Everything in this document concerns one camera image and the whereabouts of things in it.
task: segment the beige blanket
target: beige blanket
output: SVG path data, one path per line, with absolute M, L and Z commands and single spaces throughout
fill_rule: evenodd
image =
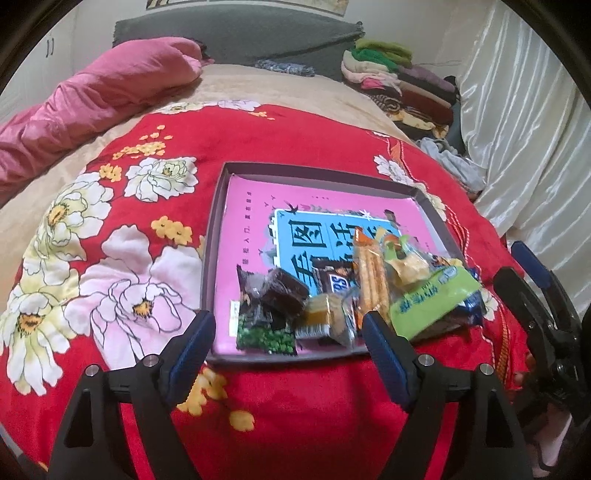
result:
M 295 108 L 412 143 L 369 98 L 325 77 L 303 78 L 237 65 L 210 65 L 204 68 L 197 86 L 171 102 L 220 100 L 254 100 Z M 47 206 L 88 162 L 113 140 L 128 133 L 143 115 L 112 128 L 71 153 L 0 210 L 4 250 L 0 268 L 0 312 L 5 309 L 14 274 Z

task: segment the chocolate wrapper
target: chocolate wrapper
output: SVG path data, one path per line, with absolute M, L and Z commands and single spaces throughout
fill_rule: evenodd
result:
M 301 315 L 309 297 L 307 285 L 281 268 L 265 276 L 260 290 L 261 302 L 283 315 L 287 323 Z
M 322 293 L 344 294 L 355 280 L 353 262 L 314 258 L 312 272 L 318 291 Z

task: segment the metal screw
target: metal screw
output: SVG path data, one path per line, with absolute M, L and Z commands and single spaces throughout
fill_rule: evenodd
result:
M 154 366 L 158 365 L 158 362 L 160 362 L 160 358 L 158 358 L 158 355 L 154 355 L 154 354 L 147 355 L 142 360 L 142 363 L 146 367 L 154 367 Z
M 482 364 L 480 366 L 480 371 L 485 375 L 492 375 L 493 373 L 495 373 L 495 369 L 492 368 L 492 365 L 489 364 Z
M 426 353 L 418 356 L 418 362 L 424 367 L 430 367 L 435 363 L 435 359 Z
M 100 370 L 98 365 L 89 365 L 86 367 L 85 374 L 87 377 L 94 377 Z

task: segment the snack package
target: snack package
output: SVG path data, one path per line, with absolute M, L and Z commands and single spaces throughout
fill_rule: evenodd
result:
M 289 304 L 296 309 L 297 313 L 293 315 L 297 316 L 303 311 L 301 298 L 297 296 L 292 303 L 285 299 L 288 289 L 277 281 L 278 277 L 284 278 L 275 271 L 262 275 L 244 271 L 240 266 L 237 271 L 241 303 L 236 348 L 296 355 L 296 337 L 291 326 L 291 314 L 286 316 L 284 311 L 276 307 L 283 308 Z M 283 303 L 273 296 L 278 290 L 278 298 Z
M 265 276 L 259 296 L 264 305 L 281 313 L 289 322 L 304 310 L 310 289 L 282 268 L 275 268 Z
M 476 281 L 480 282 L 480 277 L 475 268 L 468 268 L 467 270 Z M 461 301 L 447 316 L 449 317 L 449 320 L 452 320 L 459 325 L 473 326 L 482 325 L 482 319 L 485 314 L 486 306 L 484 305 L 480 289 L 478 289 L 466 300 Z
M 318 291 L 322 293 L 343 294 L 354 283 L 353 262 L 315 257 L 312 259 L 312 273 Z
M 364 315 L 373 310 L 389 324 L 390 292 L 382 248 L 358 227 L 353 237 L 353 257 L 360 289 L 358 329 L 361 330 Z
M 352 318 L 347 318 L 343 311 L 342 295 L 317 295 L 310 298 L 306 304 L 295 329 L 295 338 L 309 340 L 329 337 L 347 348 L 352 348 L 356 333 Z
M 479 289 L 480 283 L 465 268 L 441 268 L 392 304 L 392 326 L 398 335 L 412 340 Z
M 428 280 L 434 268 L 428 257 L 410 243 L 410 237 L 389 234 L 382 240 L 384 261 L 394 271 L 394 286 L 401 291 L 412 290 L 419 282 Z

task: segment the gray pillow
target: gray pillow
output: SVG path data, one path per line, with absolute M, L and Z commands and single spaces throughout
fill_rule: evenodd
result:
M 206 5 L 165 9 L 122 20 L 113 46 L 128 40 L 185 37 L 207 45 L 216 63 L 253 66 L 257 60 L 301 63 L 341 80 L 343 52 L 363 36 L 363 25 L 289 8 Z

